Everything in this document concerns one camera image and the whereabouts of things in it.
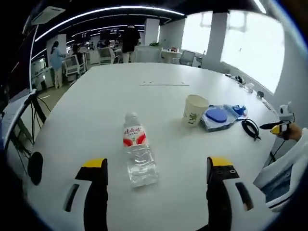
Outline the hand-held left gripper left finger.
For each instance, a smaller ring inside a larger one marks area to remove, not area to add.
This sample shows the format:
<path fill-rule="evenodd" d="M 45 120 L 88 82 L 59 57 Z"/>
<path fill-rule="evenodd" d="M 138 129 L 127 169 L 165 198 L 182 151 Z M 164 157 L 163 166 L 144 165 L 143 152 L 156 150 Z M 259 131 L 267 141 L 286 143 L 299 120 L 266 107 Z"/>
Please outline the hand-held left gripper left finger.
<path fill-rule="evenodd" d="M 53 186 L 54 231 L 106 231 L 108 202 L 106 158 L 84 163 Z"/>

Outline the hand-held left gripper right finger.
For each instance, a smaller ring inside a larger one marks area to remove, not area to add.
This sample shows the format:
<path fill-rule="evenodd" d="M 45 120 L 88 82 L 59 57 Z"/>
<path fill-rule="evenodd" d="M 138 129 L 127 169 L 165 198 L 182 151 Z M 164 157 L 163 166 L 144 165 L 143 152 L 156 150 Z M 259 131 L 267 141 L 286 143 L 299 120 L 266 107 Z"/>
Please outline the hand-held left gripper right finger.
<path fill-rule="evenodd" d="M 223 157 L 207 158 L 209 231 L 263 231 L 276 218 L 265 195 Z"/>

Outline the person's right hand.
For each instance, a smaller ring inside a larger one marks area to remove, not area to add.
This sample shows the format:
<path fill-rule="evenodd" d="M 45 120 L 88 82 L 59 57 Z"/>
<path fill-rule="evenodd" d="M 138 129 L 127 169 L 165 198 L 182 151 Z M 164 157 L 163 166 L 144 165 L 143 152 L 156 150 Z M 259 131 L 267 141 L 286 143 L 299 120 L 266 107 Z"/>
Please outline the person's right hand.
<path fill-rule="evenodd" d="M 277 135 L 277 137 L 298 142 L 302 137 L 302 128 L 300 128 L 296 123 L 290 123 L 288 135 L 285 135 L 285 133 L 281 132 Z"/>

